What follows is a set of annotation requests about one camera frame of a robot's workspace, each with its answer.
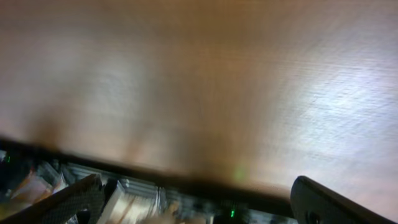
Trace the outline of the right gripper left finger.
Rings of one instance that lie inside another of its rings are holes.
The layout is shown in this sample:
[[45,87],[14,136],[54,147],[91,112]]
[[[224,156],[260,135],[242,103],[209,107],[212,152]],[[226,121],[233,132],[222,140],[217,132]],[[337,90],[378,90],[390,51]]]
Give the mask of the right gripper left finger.
[[87,210],[88,223],[96,223],[105,203],[104,187],[98,174],[91,174],[73,185],[1,221],[1,224],[66,223]]

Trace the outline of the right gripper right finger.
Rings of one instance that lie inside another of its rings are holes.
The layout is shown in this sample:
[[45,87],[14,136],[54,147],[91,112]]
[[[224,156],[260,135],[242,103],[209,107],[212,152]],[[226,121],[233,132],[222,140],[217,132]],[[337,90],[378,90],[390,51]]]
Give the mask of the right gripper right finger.
[[294,181],[290,204],[298,223],[395,224],[303,175]]

